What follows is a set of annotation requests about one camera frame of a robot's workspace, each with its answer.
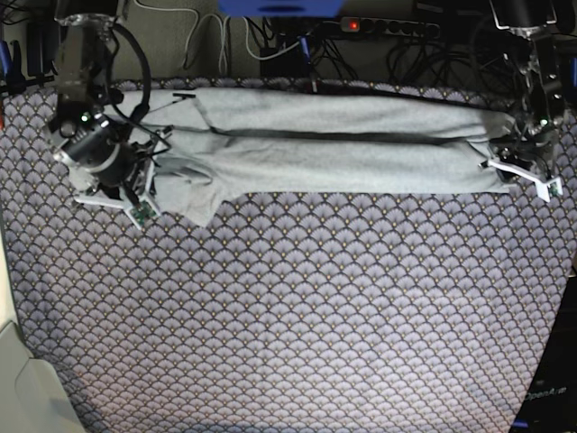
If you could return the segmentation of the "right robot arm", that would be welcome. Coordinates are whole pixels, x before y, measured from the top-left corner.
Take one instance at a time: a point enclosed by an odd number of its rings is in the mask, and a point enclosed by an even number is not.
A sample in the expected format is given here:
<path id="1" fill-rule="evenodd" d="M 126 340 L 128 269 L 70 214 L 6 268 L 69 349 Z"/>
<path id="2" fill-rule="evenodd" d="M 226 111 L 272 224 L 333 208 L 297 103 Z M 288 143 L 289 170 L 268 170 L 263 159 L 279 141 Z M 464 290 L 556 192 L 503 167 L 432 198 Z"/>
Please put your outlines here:
<path id="1" fill-rule="evenodd" d="M 56 60 L 56 111 L 46 124 L 46 139 L 56 161 L 80 175 L 80 191 L 103 191 L 109 198 L 139 202 L 144 165 L 152 143 L 131 143 L 150 110 L 151 69 L 135 37 L 120 21 L 125 1 L 59 1 L 55 20 L 66 34 Z M 123 36 L 136 54 L 143 77 L 141 102 L 129 115 L 112 119 L 105 107 L 119 108 L 124 97 L 112 86 L 117 49 L 108 44 Z"/>

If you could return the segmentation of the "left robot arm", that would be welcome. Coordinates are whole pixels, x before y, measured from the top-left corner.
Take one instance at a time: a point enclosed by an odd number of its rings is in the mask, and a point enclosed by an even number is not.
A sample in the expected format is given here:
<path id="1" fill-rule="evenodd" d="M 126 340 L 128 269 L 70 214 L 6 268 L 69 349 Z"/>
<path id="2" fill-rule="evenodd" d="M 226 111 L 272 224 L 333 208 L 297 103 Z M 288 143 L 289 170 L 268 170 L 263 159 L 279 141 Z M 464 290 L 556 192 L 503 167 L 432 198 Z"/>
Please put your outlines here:
<path id="1" fill-rule="evenodd" d="M 550 28 L 557 24 L 551 1 L 491 1 L 495 27 L 517 41 L 508 46 L 506 61 L 522 83 L 520 111 L 508 138 L 490 142 L 491 157 L 481 166 L 493 167 L 506 179 L 513 176 L 546 186 L 554 175 L 554 138 L 567 109 L 568 61 L 558 52 Z"/>

